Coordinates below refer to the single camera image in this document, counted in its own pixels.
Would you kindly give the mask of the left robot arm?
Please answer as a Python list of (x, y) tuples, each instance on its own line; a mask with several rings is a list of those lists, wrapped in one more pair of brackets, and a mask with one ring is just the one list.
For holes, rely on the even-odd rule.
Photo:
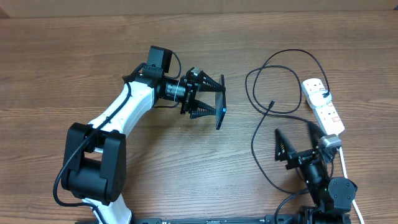
[(73, 123), (66, 138), (63, 166), (53, 185), (53, 198), (63, 207), (90, 207), (96, 223), (134, 223), (122, 191), (126, 183), (126, 139), (159, 99), (180, 106), (191, 119), (214, 116), (220, 129), (226, 114), (224, 76), (219, 81), (193, 67), (169, 77), (177, 54), (151, 46), (146, 62), (124, 76), (120, 95), (88, 124)]

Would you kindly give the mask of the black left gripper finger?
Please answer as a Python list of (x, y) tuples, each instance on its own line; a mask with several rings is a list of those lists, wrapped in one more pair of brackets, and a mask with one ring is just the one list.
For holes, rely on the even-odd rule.
[(198, 91), (200, 92), (225, 92), (224, 75), (220, 75), (219, 82), (214, 81), (204, 71), (198, 75)]
[(199, 100), (194, 100), (189, 104), (190, 119), (196, 119), (203, 116), (215, 115), (215, 109)]

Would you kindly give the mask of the blue Samsung Galaxy smartphone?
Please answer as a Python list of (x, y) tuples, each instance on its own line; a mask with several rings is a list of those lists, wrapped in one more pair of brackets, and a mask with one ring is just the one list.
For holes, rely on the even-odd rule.
[(224, 75), (220, 76), (219, 84), (223, 87), (223, 90), (221, 92), (217, 92), (215, 96), (215, 104), (216, 104), (216, 129), (219, 130), (224, 116), (226, 114), (226, 89), (225, 89), (225, 81), (224, 81)]

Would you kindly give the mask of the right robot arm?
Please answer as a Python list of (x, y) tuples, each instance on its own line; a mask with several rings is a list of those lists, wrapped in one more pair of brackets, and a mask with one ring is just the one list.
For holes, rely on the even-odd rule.
[[(346, 177), (332, 177), (327, 169), (327, 164), (334, 163), (342, 141), (338, 135), (326, 134), (315, 124), (308, 125), (308, 132), (312, 148), (298, 152), (280, 129), (275, 130), (275, 160), (286, 161), (287, 170), (300, 169), (306, 189), (287, 197), (266, 220), (270, 223), (350, 223), (349, 212), (358, 187)], [(289, 200), (305, 193), (310, 194), (314, 206), (302, 206), (296, 214), (279, 213)]]

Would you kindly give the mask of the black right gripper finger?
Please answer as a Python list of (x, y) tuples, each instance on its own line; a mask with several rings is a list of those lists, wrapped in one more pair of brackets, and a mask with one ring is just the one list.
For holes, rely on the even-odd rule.
[(284, 161), (295, 154), (293, 145), (288, 140), (287, 136), (280, 130), (275, 130), (275, 160)]
[(312, 147), (316, 148), (318, 146), (319, 140), (325, 135), (325, 133), (319, 126), (311, 121), (307, 123), (307, 126)]

